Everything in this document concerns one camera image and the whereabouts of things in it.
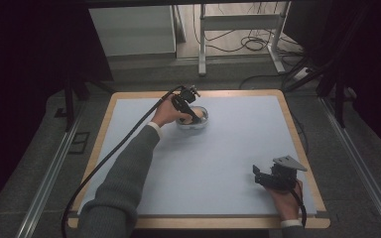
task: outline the wire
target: wire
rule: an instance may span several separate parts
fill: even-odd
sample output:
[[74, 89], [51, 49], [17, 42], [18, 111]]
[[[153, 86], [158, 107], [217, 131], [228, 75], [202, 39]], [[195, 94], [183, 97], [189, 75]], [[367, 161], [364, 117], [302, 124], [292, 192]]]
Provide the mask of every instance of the wire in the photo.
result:
[[225, 14], [222, 12], [221, 8], [219, 7], [219, 3], [218, 3], [218, 10], [222, 13], [222, 15], [225, 15]]
[[298, 63], [292, 68], [292, 70], [290, 70], [287, 74], [286, 74], [286, 77], [283, 79], [283, 81], [281, 82], [281, 87], [280, 87], [280, 90], [282, 91], [285, 91], [285, 88], [286, 88], [286, 84], [287, 82], [293, 78], [294, 76], [294, 73], [295, 72], [298, 72], [300, 71], [300, 69], [302, 67], [304, 67], [307, 63], [308, 63], [308, 56], [303, 56], [303, 58], [298, 61]]
[[307, 57], [303, 56], [303, 58], [298, 61], [298, 63], [295, 65], [295, 67], [293, 67], [290, 71], [288, 71], [286, 73], [281, 73], [281, 74], [258, 74], [258, 75], [253, 75], [253, 76], [246, 77], [246, 78], [244, 78], [240, 82], [240, 84], [238, 86], [238, 89], [242, 89], [243, 84], [246, 83], [247, 81], [249, 81], [252, 78], [264, 77], [264, 76], [265, 77], [267, 77], [267, 76], [271, 76], [271, 77], [274, 77], [274, 76], [284, 76], [285, 78], [283, 79], [283, 82], [282, 82], [281, 87], [280, 87], [280, 90], [282, 90], [282, 88], [285, 86], [285, 84], [283, 85], [284, 81], [288, 80], [288, 75], [293, 74], [297, 69], [299, 69], [300, 68], [299, 64], [301, 66], [305, 65], [305, 61], [307, 61]]
[[300, 45], [300, 44], [297, 43], [297, 42], [292, 42], [292, 41], [286, 40], [286, 39], [284, 39], [283, 37], [281, 37], [280, 40], [281, 40], [281, 41], [284, 41], [284, 42], [288, 42], [288, 43], [294, 44], [294, 45], [298, 45], [298, 46]]
[[275, 13], [275, 11], [277, 11], [277, 6], [278, 6], [278, 2], [275, 2], [274, 13]]
[[306, 220], [308, 219], [308, 214], [306, 212], [306, 207], [303, 203], [303, 190], [302, 190], [302, 187], [300, 186], [299, 184], [299, 181], [296, 180], [296, 185], [299, 187], [300, 189], [300, 193], [301, 193], [301, 196], [298, 196], [297, 193], [295, 192], [295, 190], [289, 185], [289, 183], [283, 178], [283, 176], [281, 176], [280, 174], [277, 176], [277, 178], [280, 180], [280, 182], [282, 184], [284, 184], [286, 187], [287, 187], [287, 191], [289, 191], [292, 196], [295, 198], [300, 210], [302, 211], [302, 224], [303, 224], [303, 227], [306, 227]]
[[109, 153], [106, 157], [94, 168], [94, 170], [91, 171], [91, 173], [85, 178], [85, 180], [79, 185], [79, 187], [76, 189], [76, 191], [73, 193], [72, 197], [70, 198], [69, 202], [66, 205], [66, 208], [63, 211], [63, 217], [62, 217], [62, 223], [61, 223], [61, 232], [63, 235], [63, 238], [66, 238], [66, 220], [67, 220], [67, 214], [69, 213], [70, 207], [72, 206], [73, 202], [75, 201], [78, 194], [82, 191], [82, 189], [85, 187], [85, 185], [91, 180], [91, 178], [101, 169], [101, 167], [128, 141], [128, 139], [132, 136], [132, 134], [138, 129], [138, 127], [144, 122], [145, 119], [147, 119], [148, 116], [150, 116], [151, 113], [153, 113], [154, 110], [157, 109], [157, 107], [162, 104], [163, 101], [166, 100], [166, 98], [172, 94], [174, 91], [176, 91], [179, 88], [184, 88], [182, 85], [175, 87], [174, 89], [167, 92], [160, 100], [154, 104], [154, 106], [145, 113], [145, 115], [135, 124], [135, 126], [131, 129], [131, 131], [123, 138], [123, 140]]
[[[257, 10], [257, 13], [259, 14], [261, 12], [261, 4], [259, 4], [259, 7], [258, 7], [258, 10]], [[194, 33], [194, 37], [196, 38], [196, 41], [200, 44], [200, 41], [197, 37], [197, 33], [196, 33], [196, 27], [195, 27], [195, 16], [194, 16], [194, 5], [192, 5], [192, 19], [193, 19], [193, 33]], [[226, 32], [220, 36], [217, 36], [215, 38], [212, 38], [212, 39], [208, 39], [206, 36], [204, 36], [204, 38], [207, 40], [207, 41], [213, 41], [213, 40], [217, 40], [221, 37], [224, 37], [232, 32], [235, 32], [235, 30], [232, 30], [232, 31], [229, 31], [229, 32]], [[237, 52], [237, 51], [240, 51], [242, 49], [247, 49], [249, 51], [252, 51], [252, 52], [258, 52], [258, 51], [262, 51], [264, 50], [268, 44], [269, 44], [269, 41], [271, 40], [271, 34], [272, 32], [269, 32], [269, 37], [268, 37], [268, 40], [265, 41], [264, 39], [262, 38], [258, 38], [258, 37], [251, 37], [251, 33], [253, 32], [253, 30], [251, 30], [248, 34], [247, 37], [244, 37], [240, 40], [240, 45], [241, 47], [240, 48], [237, 48], [237, 49], [234, 49], [234, 50], [225, 50], [225, 49], [222, 49], [222, 48], [219, 48], [219, 47], [216, 47], [216, 46], [213, 46], [213, 45], [205, 45], [207, 48], [214, 48], [216, 50], [219, 50], [221, 52], [226, 52], [226, 53], [233, 53], [233, 52]], [[252, 47], [249, 47], [249, 44], [261, 44], [260, 48], [256, 49], [256, 48], [252, 48]]]
[[288, 66], [295, 66], [295, 64], [289, 63], [288, 61], [285, 60], [285, 58], [288, 58], [288, 57], [298, 57], [298, 56], [291, 56], [291, 55], [289, 55], [289, 56], [282, 56], [281, 57], [281, 61], [283, 63], [285, 63], [286, 65], [288, 65]]
[[252, 10], [253, 7], [255, 7], [255, 3], [252, 3], [252, 6], [250, 6], [249, 10], [247, 10], [246, 14], [248, 14], [250, 12], [250, 10]]
[[265, 14], [265, 10], [266, 10], [266, 8], [267, 8], [267, 2], [264, 4], [264, 14]]
[[297, 119], [296, 115], [293, 113], [292, 110], [290, 110], [290, 114], [292, 115], [293, 119], [296, 121], [298, 127], [300, 128], [301, 132], [298, 132], [298, 134], [302, 134], [304, 139], [305, 139], [305, 142], [304, 142], [304, 147], [305, 147], [305, 153], [306, 155], [309, 153], [309, 142], [308, 142], [308, 135], [306, 135], [306, 131], [305, 131], [305, 126], [299, 121], [299, 119]]

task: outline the black device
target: black device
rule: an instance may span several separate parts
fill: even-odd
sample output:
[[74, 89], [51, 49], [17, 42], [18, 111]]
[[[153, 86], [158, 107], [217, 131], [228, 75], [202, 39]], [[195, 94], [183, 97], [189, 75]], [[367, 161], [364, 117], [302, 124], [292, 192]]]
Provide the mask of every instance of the black device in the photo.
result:
[[197, 117], [196, 114], [194, 114], [194, 112], [188, 105], [188, 103], [193, 103], [196, 100], [196, 95], [200, 97], [199, 93], [197, 93], [196, 91], [196, 88], [192, 86], [190, 88], [183, 87], [179, 94], [174, 94], [174, 96], [172, 97], [173, 106], [178, 111], [189, 114], [192, 117], [192, 124], [200, 123], [200, 118]]
[[307, 171], [299, 162], [291, 156], [281, 157], [273, 160], [274, 166], [271, 174], [261, 173], [261, 170], [253, 166], [255, 182], [275, 190], [294, 189], [297, 184], [297, 170]]

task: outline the dark curtain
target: dark curtain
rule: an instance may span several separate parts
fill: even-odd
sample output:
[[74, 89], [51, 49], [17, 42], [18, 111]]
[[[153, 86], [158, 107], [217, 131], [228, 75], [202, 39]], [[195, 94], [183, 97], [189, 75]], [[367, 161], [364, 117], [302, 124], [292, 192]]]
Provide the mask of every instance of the dark curtain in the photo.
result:
[[381, 138], [381, 1], [372, 5], [349, 47], [346, 63], [345, 81], [357, 94], [354, 108]]
[[67, 78], [112, 80], [88, 10], [0, 1], [0, 190]]

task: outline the hand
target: hand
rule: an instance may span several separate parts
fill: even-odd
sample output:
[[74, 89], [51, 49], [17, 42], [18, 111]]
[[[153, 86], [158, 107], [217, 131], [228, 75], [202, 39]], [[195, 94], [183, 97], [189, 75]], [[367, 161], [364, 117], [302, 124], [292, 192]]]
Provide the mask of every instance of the hand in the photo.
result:
[[154, 114], [152, 122], [156, 123], [159, 127], [164, 126], [167, 123], [174, 122], [177, 119], [191, 119], [191, 116], [187, 113], [182, 113], [173, 106], [172, 97], [170, 95], [166, 100], [157, 108], [156, 113]]
[[[295, 192], [302, 198], [303, 183], [297, 179], [298, 184], [296, 184]], [[296, 199], [289, 191], [274, 190], [268, 187], [265, 189], [271, 194], [274, 199], [275, 207], [280, 213], [280, 218], [282, 221], [299, 219], [299, 205]]]

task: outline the white board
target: white board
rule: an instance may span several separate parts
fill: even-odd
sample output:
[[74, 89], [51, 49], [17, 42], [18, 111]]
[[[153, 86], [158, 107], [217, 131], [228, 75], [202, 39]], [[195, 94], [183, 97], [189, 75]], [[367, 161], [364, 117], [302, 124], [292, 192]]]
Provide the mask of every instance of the white board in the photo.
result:
[[[157, 101], [117, 100], [98, 161]], [[255, 183], [252, 173], [256, 165], [270, 174], [274, 158], [290, 155], [299, 160], [277, 97], [202, 97], [192, 105], [206, 108], [208, 125], [190, 131], [179, 129], [176, 123], [162, 128], [163, 138], [154, 151], [138, 213], [185, 217], [277, 214], [270, 195]], [[91, 180], [79, 212], [94, 199], [96, 188], [122, 149]], [[316, 214], [304, 173], [298, 172], [298, 179], [305, 185], [307, 213]]]

